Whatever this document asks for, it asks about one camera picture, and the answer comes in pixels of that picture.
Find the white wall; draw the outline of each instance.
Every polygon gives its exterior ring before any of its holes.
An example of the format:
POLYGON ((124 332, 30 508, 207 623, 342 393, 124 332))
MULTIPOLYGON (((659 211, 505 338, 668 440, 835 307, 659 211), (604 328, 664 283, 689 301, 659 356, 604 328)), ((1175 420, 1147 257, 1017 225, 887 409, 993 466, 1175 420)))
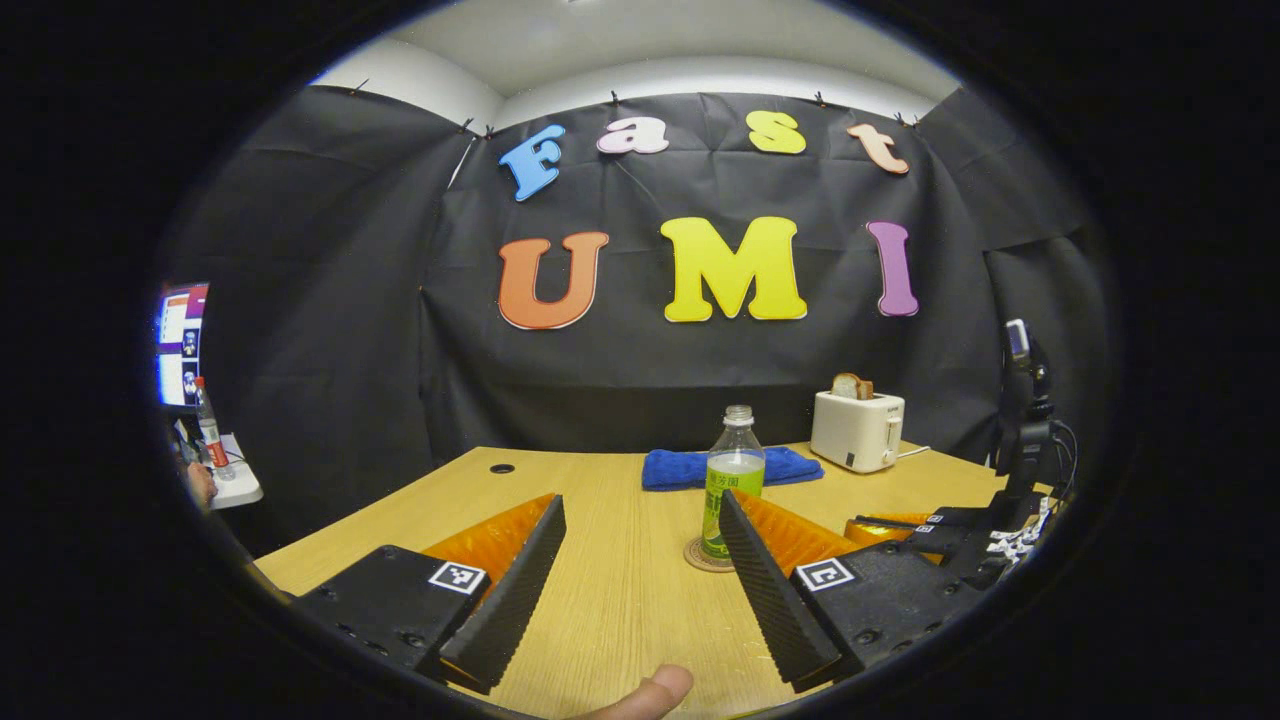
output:
POLYGON ((468 129, 493 124, 504 99, 471 73, 421 47, 383 38, 356 50, 311 85, 356 87, 428 109, 468 129))
POLYGON ((901 87, 865 76, 790 60, 737 56, 662 58, 602 68, 502 97, 462 68, 415 45, 383 38, 330 68, 312 85, 356 87, 428 109, 480 135, 540 118, 549 113, 607 102, 612 97, 643 97, 678 92, 755 92, 812 100, 822 92, 833 105, 884 117, 901 113, 908 120, 924 117, 936 102, 901 87))

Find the plastic bottle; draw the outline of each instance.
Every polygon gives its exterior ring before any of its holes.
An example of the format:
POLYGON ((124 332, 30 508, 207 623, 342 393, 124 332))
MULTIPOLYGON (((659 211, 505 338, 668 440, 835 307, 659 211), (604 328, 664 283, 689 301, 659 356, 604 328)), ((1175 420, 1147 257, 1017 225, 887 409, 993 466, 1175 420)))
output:
POLYGON ((205 448, 214 461, 214 477, 224 482, 236 479, 236 469, 227 460, 223 438, 218 434, 218 420, 214 418, 214 405, 209 401, 204 377, 196 378, 196 419, 200 421, 200 434, 205 436, 205 448))
POLYGON ((764 448, 751 432, 754 423, 749 405, 730 405, 724 409, 724 432, 707 454, 701 542, 707 557, 728 560, 728 548, 719 532, 721 493, 737 488, 759 497, 764 488, 764 448))

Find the human hand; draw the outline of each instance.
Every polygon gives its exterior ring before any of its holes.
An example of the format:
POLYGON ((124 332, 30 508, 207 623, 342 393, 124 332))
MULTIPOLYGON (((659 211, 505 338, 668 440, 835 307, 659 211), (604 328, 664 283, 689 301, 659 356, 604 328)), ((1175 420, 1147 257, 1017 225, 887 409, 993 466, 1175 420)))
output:
POLYGON ((680 665, 659 665, 653 678, 614 702, 573 720, 658 720, 676 708, 694 687, 694 675, 680 665))
POLYGON ((187 465, 187 482, 191 484, 191 492, 205 506, 218 495, 218 486, 214 484, 214 474, 201 462, 187 465))

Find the coaster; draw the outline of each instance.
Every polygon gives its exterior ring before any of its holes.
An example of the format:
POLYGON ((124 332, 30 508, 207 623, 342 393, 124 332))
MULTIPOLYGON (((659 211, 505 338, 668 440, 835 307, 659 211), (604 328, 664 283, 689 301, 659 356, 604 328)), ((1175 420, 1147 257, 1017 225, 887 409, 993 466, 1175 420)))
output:
POLYGON ((709 573, 732 573, 733 561, 732 560, 719 560, 716 557, 707 557, 703 555, 703 538, 696 537, 685 546, 685 560, 690 565, 698 568, 699 570, 707 570, 709 573))

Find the letter m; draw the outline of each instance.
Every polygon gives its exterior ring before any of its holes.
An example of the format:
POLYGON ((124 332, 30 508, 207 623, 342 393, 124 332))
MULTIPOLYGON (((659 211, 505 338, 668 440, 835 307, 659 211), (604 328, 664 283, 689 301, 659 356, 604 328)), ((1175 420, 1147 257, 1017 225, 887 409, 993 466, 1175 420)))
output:
POLYGON ((809 306, 796 290, 791 238, 796 224, 786 218, 756 218, 746 228, 737 252, 703 218, 677 218, 659 232, 675 246, 676 291, 664 315, 672 323, 699 323, 712 316, 703 299, 703 279, 721 310, 736 318, 755 281, 755 297, 748 311, 758 320, 796 320, 809 306))

